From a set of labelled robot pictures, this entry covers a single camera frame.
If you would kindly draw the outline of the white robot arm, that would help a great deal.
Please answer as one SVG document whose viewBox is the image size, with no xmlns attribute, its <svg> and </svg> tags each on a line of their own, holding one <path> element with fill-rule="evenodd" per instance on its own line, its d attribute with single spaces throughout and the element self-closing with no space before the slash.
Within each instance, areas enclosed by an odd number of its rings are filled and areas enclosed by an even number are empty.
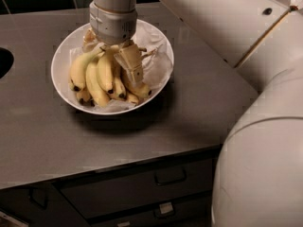
<svg viewBox="0 0 303 227">
<path fill-rule="evenodd" d="M 222 143 L 211 215 L 169 227 L 303 227 L 302 18 L 275 0 L 160 0 L 198 42 L 179 47 L 165 126 L 139 142 L 131 119 L 104 123 L 84 167 L 190 157 Z"/>
</svg>

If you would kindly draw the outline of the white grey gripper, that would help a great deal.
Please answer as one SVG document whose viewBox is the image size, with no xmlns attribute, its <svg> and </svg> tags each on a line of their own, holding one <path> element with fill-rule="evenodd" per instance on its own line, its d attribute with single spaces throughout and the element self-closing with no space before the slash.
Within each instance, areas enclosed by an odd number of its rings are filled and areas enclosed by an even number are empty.
<svg viewBox="0 0 303 227">
<path fill-rule="evenodd" d="M 90 4 L 89 9 L 91 28 L 83 36 L 82 51 L 103 50 L 101 42 L 108 45 L 119 44 L 118 52 L 114 54 L 116 61 L 126 71 L 133 85 L 141 83 L 143 80 L 141 52 L 138 45 L 130 40 L 136 32 L 136 10 L 110 11 L 99 8 L 94 2 Z"/>
</svg>

